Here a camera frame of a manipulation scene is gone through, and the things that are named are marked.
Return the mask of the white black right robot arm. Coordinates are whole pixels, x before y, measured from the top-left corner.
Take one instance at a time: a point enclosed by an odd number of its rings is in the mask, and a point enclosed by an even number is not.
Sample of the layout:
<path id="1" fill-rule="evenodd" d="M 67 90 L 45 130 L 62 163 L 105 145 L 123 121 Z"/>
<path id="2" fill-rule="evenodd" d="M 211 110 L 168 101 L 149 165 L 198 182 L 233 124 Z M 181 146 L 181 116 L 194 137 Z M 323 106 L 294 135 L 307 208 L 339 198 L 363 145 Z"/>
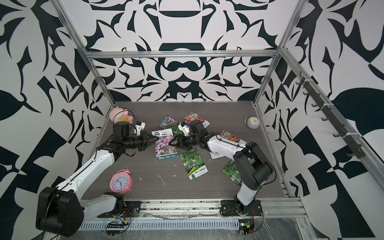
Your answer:
<path id="1" fill-rule="evenodd" d="M 199 120 L 192 121 L 188 126 L 184 123 L 179 129 L 189 132 L 176 135 L 170 142 L 174 146 L 184 150 L 191 150 L 194 146 L 200 146 L 212 153 L 219 153 L 234 161 L 242 185 L 234 200 L 242 208 L 251 206 L 260 187 L 275 172 L 274 166 L 268 161 L 260 147 L 249 142 L 245 144 L 225 140 L 218 133 L 208 132 Z"/>

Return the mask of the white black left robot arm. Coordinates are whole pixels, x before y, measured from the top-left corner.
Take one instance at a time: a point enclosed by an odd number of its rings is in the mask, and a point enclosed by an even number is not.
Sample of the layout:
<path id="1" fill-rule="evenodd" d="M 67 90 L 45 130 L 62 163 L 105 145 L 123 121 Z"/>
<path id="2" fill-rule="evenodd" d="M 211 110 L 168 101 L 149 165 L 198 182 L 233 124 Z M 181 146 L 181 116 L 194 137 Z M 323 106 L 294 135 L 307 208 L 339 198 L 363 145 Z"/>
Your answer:
<path id="1" fill-rule="evenodd" d="M 126 150 L 144 151 L 159 137 L 153 136 L 129 122 L 117 122 L 113 133 L 97 147 L 93 156 L 74 174 L 56 187 L 46 187 L 38 197 L 36 228 L 59 236 L 74 235 L 81 225 L 104 213 L 113 211 L 123 202 L 118 194 L 104 194 L 82 201 L 93 182 Z"/>

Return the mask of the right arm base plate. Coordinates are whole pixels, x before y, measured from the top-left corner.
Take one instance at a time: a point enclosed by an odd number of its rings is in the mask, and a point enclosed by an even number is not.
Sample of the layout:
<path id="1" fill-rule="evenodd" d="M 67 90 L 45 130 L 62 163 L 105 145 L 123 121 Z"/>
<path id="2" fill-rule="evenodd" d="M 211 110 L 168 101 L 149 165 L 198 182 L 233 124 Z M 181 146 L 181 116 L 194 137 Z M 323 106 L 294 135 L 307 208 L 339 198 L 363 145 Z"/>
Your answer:
<path id="1" fill-rule="evenodd" d="M 263 216 L 261 202 L 253 200 L 248 206 L 237 200 L 221 200 L 220 214 L 224 217 L 232 216 Z"/>

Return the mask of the pink flower seed packet white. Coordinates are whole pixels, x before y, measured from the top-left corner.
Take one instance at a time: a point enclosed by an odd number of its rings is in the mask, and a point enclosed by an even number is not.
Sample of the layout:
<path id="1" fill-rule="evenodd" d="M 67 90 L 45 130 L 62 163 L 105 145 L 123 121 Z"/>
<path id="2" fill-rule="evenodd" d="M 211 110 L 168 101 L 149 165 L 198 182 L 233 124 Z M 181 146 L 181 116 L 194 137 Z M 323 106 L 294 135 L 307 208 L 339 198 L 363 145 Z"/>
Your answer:
<path id="1" fill-rule="evenodd" d="M 171 116 L 167 115 L 165 116 L 161 122 L 159 123 L 159 127 L 164 129 L 165 127 L 169 126 L 169 125 L 172 125 L 172 124 L 175 124 L 175 123 L 178 123 L 179 121 L 175 120 L 174 118 L 172 118 Z"/>

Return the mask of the pink flower seed packet teal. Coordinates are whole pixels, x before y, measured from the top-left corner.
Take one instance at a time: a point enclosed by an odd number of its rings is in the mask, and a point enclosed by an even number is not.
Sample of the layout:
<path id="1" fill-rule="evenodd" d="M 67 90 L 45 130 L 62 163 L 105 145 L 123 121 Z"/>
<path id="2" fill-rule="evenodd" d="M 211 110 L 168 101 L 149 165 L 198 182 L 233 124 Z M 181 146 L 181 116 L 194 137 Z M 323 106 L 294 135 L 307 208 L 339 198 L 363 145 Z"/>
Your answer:
<path id="1" fill-rule="evenodd" d="M 159 140 L 155 142 L 157 161 L 176 159 L 179 156 L 176 147 L 169 145 L 173 138 L 173 136 L 160 137 Z"/>

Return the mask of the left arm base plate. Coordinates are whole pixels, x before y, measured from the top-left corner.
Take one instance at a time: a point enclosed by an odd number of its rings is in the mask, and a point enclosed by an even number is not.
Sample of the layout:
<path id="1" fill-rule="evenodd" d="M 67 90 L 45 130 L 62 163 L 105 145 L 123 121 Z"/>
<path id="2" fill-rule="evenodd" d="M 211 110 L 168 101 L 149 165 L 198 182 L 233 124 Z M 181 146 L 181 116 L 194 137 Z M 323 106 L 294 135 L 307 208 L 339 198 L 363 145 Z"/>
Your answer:
<path id="1" fill-rule="evenodd" d="M 116 203 L 115 208 L 108 213 L 98 215 L 98 218 L 114 218 L 117 215 L 123 218 L 138 217 L 141 208 L 141 201 L 124 201 Z"/>

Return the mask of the mixed colour flower seed packet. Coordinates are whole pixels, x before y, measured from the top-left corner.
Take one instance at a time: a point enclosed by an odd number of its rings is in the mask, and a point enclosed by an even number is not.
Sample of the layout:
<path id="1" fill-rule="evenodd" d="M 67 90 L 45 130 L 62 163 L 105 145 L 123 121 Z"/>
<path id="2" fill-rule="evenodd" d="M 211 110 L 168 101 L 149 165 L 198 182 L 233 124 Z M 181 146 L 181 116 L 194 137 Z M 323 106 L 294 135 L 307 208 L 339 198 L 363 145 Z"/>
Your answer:
<path id="1" fill-rule="evenodd" d="M 188 126 L 192 121 L 195 121 L 195 120 L 199 120 L 200 122 L 202 122 L 205 128 L 210 125 L 210 123 L 206 119 L 204 119 L 203 117 L 201 117 L 200 115 L 194 112 L 191 112 L 189 115 L 184 117 L 183 123 L 185 123 Z"/>

